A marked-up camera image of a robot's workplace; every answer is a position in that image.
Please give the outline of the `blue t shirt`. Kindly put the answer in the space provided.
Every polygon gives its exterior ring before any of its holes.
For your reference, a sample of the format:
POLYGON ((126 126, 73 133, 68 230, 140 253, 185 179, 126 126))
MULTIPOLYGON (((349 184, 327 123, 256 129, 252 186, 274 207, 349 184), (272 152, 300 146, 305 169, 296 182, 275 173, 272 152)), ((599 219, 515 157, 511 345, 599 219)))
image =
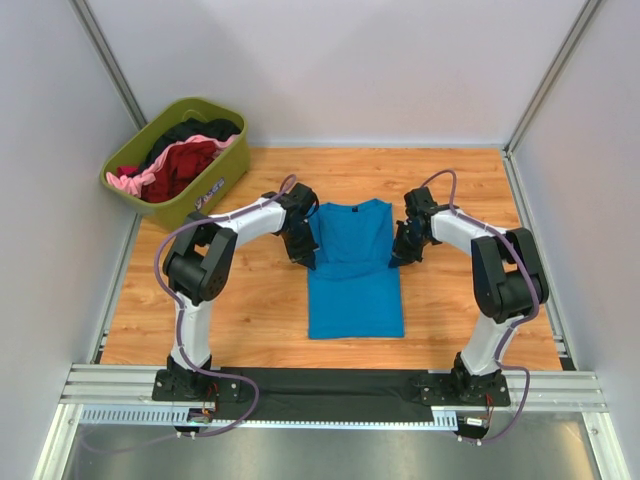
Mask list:
POLYGON ((399 271, 388 266, 392 205, 325 203, 310 219, 316 267, 308 271, 308 336, 313 340, 402 338, 399 271))

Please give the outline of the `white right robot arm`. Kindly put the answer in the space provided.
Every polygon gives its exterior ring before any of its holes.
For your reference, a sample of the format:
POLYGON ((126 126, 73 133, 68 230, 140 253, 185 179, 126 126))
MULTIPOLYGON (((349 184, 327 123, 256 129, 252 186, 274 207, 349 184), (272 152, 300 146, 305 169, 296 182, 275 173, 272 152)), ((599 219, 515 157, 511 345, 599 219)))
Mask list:
POLYGON ((549 286, 532 233, 485 224, 451 205, 439 205, 425 186, 404 195, 407 218, 397 223, 389 266, 423 260, 424 248, 448 244, 470 256, 479 316, 447 373, 415 378, 429 405, 507 406, 503 357, 517 328, 539 313, 549 286))

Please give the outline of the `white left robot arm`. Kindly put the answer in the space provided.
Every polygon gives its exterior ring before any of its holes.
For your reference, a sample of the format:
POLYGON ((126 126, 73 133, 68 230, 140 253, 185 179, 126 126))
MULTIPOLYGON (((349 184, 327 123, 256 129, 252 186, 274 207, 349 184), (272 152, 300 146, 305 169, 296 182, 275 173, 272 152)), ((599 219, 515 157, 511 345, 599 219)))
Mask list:
POLYGON ((203 373, 212 366, 209 330, 236 249, 273 234, 283 239, 292 263, 313 270, 318 245, 309 219, 318 208, 315 192, 297 183, 227 214, 194 211, 186 217, 165 259, 155 262, 157 277, 168 280, 164 288, 175 302, 176 327, 167 366, 156 374, 154 400, 213 400, 218 378, 203 373))

